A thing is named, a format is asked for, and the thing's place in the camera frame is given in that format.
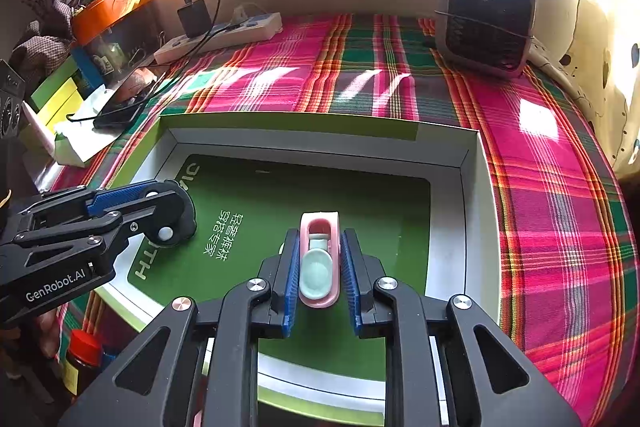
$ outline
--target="white power strip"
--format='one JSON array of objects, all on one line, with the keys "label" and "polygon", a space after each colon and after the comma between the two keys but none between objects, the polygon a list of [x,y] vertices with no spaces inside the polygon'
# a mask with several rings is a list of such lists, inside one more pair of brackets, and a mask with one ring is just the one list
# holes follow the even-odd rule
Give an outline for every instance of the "white power strip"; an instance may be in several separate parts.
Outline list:
[{"label": "white power strip", "polygon": [[[224,28],[225,24],[216,24],[213,26],[212,33],[220,28]],[[238,28],[231,31],[224,31],[213,36],[198,51],[199,54],[227,48],[229,46],[238,46],[247,44],[248,42],[268,41],[277,32],[282,29],[282,19],[279,13],[267,13],[265,15],[256,15],[245,20]],[[202,40],[202,35],[188,39],[186,35],[180,35],[171,39],[167,44],[162,46],[154,53],[158,64],[166,64],[181,58],[194,49],[198,42]]]}]

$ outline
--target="plaid blanket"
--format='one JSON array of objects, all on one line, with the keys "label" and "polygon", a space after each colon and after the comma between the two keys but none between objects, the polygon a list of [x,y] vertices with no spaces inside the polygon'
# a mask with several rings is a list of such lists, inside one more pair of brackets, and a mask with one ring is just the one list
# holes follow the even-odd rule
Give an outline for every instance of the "plaid blanket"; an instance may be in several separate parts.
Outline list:
[{"label": "plaid blanket", "polygon": [[500,326],[584,425],[620,393],[638,343],[638,253],[620,189],[574,105],[541,73],[497,80],[425,47],[433,21],[287,20],[271,41],[193,59],[189,74],[86,169],[108,185],[161,113],[336,112],[477,129],[500,228]]}]

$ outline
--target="yellow box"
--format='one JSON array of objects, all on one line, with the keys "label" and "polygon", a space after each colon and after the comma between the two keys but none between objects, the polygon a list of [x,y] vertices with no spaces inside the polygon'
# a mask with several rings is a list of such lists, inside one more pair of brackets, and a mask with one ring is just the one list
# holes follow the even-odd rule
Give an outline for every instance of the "yellow box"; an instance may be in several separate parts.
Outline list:
[{"label": "yellow box", "polygon": [[49,122],[47,123],[47,129],[49,129],[51,132],[55,132],[53,130],[53,127],[55,126],[55,124],[63,120],[66,120],[66,115],[75,114],[75,112],[80,108],[81,105],[82,105],[82,96],[80,96],[80,93],[78,93],[77,91],[74,91],[71,94],[71,96],[68,98],[68,100],[66,100],[66,102],[63,103],[62,107],[60,107],[60,109],[55,113],[55,115],[53,115],[51,120],[49,120]]},{"label": "yellow box", "polygon": [[49,99],[49,101],[42,106],[42,109],[38,112],[38,119],[46,126],[49,126],[50,120],[58,113],[60,108],[65,105],[67,100],[69,100],[74,93],[80,97],[78,93],[78,87],[76,83],[68,78],[62,87],[58,89],[53,96]]}]

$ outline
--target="black cord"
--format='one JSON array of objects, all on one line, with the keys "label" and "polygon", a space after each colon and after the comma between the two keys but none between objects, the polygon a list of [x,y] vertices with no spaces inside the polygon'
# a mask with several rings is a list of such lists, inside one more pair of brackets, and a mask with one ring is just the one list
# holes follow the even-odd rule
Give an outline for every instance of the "black cord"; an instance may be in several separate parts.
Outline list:
[{"label": "black cord", "polygon": [[[179,58],[176,58],[174,60],[174,62],[178,61],[178,60],[182,60],[183,58],[187,57],[188,55],[195,55],[200,49],[201,47],[203,47],[207,42],[209,42],[214,36],[218,35],[219,33],[222,33],[223,31],[226,30],[233,30],[235,28],[237,28],[239,25],[226,25],[223,28],[220,28],[219,30],[214,31],[213,33],[211,33],[211,31],[213,30],[213,28],[216,25],[216,20],[218,19],[218,13],[220,12],[220,2],[221,0],[218,0],[218,4],[216,5],[216,12],[213,15],[213,21],[211,22],[211,26],[209,27],[208,31],[202,36],[202,38],[200,39],[200,41],[192,48],[190,49],[188,52],[186,52],[184,55],[182,55]],[[156,96],[159,96],[160,94],[167,92],[169,89],[171,89],[172,87],[175,86],[175,84],[177,84],[180,81],[180,76],[182,75],[182,73],[184,72],[185,68],[187,67],[187,65],[189,64],[189,60],[187,60],[182,67],[180,68],[180,70],[178,71],[178,73],[176,73],[174,75],[174,81],[173,82],[168,82],[164,87],[161,87],[161,89],[159,89],[158,91],[152,92],[150,93],[148,96],[146,96],[143,100],[139,100],[138,102],[134,102],[131,105],[127,105],[127,107],[121,107],[118,109],[114,109],[112,111],[107,111],[104,113],[100,113],[100,117],[103,116],[108,116],[110,114],[117,114],[123,111],[128,111],[131,110],[134,107],[138,107],[139,105],[144,105],[146,104],[149,100],[151,100],[152,98],[155,98]],[[140,70],[141,68],[136,68],[135,70],[131,71],[131,73],[129,74],[133,74],[134,71],[136,70]],[[68,114],[66,115],[66,119],[69,122],[83,122],[83,121],[90,121],[90,120],[95,120],[95,118],[98,117],[98,115],[95,116],[88,116],[86,118],[71,118],[73,115],[72,114]]]}]

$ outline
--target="portable fan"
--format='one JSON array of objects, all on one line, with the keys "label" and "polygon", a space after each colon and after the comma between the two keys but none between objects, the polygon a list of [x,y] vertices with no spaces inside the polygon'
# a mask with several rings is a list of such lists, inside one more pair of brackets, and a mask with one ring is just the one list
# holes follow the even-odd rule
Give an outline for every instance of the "portable fan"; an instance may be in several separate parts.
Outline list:
[{"label": "portable fan", "polygon": [[522,73],[536,0],[439,0],[436,46],[469,68],[502,77]]}]

